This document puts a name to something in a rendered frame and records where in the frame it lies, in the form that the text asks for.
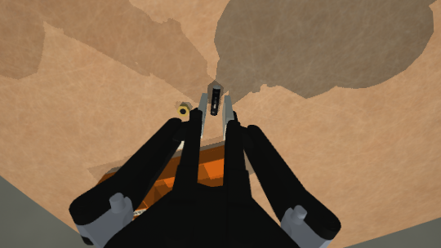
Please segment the black aaa battery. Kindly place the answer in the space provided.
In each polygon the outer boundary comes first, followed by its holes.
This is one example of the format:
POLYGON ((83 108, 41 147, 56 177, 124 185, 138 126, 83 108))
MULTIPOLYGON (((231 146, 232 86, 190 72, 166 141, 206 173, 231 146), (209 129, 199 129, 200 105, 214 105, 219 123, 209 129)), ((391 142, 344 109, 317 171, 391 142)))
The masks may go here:
POLYGON ((213 90, 212 90, 212 105, 211 105, 211 115, 212 116, 217 115, 220 92, 221 92, 221 86, 214 85, 213 90))

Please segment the orange three-compartment bin rack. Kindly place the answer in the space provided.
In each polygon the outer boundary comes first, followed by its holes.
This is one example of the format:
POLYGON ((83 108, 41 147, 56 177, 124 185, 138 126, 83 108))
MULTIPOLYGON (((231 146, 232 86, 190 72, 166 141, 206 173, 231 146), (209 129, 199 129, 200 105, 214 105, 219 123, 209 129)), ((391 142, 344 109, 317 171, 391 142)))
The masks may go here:
MULTIPOLYGON (((210 187, 223 185, 224 156, 224 145, 199 152, 198 183, 210 187)), ((143 202, 138 209, 135 210, 134 219, 172 190, 176 176, 176 168, 179 162, 180 156, 174 157, 168 162, 143 202)), ((114 173, 115 172, 103 175, 97 184, 105 181, 107 178, 114 175, 114 173)))

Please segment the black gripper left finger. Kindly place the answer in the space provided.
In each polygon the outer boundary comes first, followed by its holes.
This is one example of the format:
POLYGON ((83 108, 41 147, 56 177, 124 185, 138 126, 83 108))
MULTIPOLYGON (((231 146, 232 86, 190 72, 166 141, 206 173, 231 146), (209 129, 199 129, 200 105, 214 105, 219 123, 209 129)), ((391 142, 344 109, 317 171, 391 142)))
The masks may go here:
POLYGON ((187 122, 170 118, 114 175, 73 200, 69 213, 85 244, 104 248, 113 235, 133 220, 135 210, 184 141, 163 222, 163 236, 168 248, 189 246, 194 236, 207 97, 208 93, 202 93, 198 108, 189 111, 187 122))

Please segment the brass hex nut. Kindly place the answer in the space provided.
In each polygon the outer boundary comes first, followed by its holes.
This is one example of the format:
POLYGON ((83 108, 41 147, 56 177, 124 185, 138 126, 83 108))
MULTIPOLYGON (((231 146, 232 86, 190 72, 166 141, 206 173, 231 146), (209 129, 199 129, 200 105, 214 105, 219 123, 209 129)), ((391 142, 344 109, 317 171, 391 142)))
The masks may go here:
POLYGON ((189 111, 190 108, 187 104, 181 104, 180 107, 177 109, 177 112, 181 117, 187 117, 189 111))

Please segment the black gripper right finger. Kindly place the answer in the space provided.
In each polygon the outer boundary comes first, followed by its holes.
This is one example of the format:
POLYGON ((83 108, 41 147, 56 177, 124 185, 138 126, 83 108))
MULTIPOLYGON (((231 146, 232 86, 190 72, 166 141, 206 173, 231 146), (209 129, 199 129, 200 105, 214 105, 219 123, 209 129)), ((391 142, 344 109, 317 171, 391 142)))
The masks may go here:
POLYGON ((327 248, 341 230, 340 220, 304 188, 260 127, 240 125, 230 95, 224 98, 222 124, 229 248, 252 248, 258 236, 244 152, 281 228, 300 248, 327 248))

